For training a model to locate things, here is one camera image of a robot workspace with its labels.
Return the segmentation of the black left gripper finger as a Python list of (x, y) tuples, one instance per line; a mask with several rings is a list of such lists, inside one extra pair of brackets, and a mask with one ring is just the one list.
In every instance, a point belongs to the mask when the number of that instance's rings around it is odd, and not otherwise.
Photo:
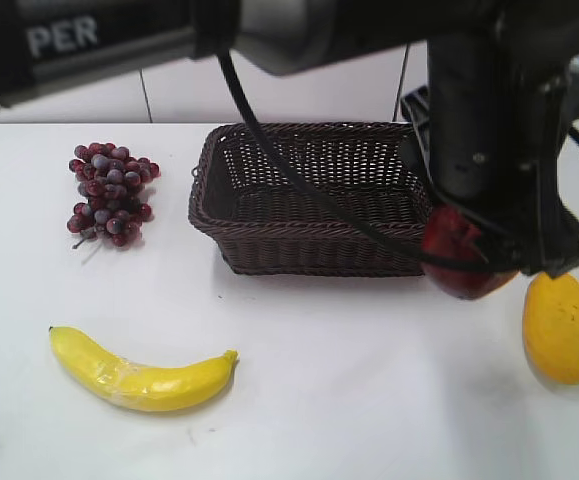
[(434, 275), (517, 275), (519, 267), (500, 257), (496, 234), (484, 228), (443, 194), (433, 196)]

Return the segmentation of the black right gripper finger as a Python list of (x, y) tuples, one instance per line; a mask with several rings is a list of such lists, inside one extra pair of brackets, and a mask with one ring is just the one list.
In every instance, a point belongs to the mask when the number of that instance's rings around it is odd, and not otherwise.
[(532, 208), (523, 255), (527, 276), (563, 276), (579, 267), (579, 222), (560, 200)]

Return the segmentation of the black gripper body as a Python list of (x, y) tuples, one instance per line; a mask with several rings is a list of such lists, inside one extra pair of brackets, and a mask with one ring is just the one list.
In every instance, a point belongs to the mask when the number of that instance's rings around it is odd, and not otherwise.
[(435, 193), (484, 230), (528, 230), (537, 202), (561, 201), (556, 163), (573, 34), (470, 29), (430, 38), (427, 53)]

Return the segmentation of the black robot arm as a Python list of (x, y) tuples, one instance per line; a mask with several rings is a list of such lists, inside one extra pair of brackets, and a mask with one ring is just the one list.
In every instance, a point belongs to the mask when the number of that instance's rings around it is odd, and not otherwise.
[[(475, 262), (379, 232), (282, 159), (231, 55), (284, 76), (418, 41), (439, 198), (481, 229)], [(0, 1), (0, 108), (176, 58), (215, 57), (269, 161), (357, 231), (427, 265), (553, 277), (579, 267), (579, 131), (566, 105), (579, 1)]]

